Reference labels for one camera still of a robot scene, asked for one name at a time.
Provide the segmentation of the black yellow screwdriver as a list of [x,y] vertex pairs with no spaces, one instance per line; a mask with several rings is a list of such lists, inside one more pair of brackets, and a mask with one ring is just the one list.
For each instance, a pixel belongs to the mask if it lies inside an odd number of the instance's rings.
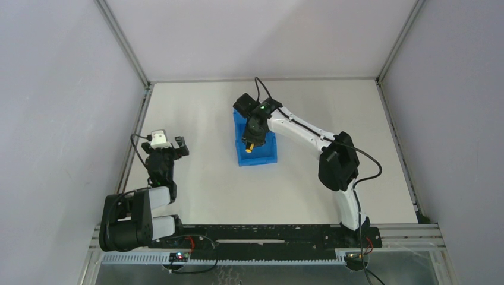
[[253,149],[254,149],[254,144],[253,143],[246,144],[245,151],[247,153],[251,153],[253,151]]

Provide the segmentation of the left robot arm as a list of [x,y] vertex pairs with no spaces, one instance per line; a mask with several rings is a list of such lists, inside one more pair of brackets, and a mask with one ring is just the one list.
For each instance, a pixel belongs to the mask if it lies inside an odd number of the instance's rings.
[[175,142],[176,147],[160,131],[146,137],[141,147],[147,154],[148,186],[106,197],[99,232],[101,250],[126,252],[180,234],[178,215],[153,215],[153,210],[173,204],[177,198],[174,164],[190,152],[184,137],[175,137]]

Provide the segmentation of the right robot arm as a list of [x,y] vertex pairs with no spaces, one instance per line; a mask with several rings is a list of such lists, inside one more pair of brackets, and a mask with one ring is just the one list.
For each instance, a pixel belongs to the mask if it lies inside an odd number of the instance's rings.
[[246,153],[264,146],[270,133],[283,135],[301,144],[318,159],[317,177],[333,192],[341,225],[354,232],[369,226],[355,190],[360,161],[349,134],[324,131],[271,98],[258,102],[244,93],[233,108],[245,118],[241,144]]

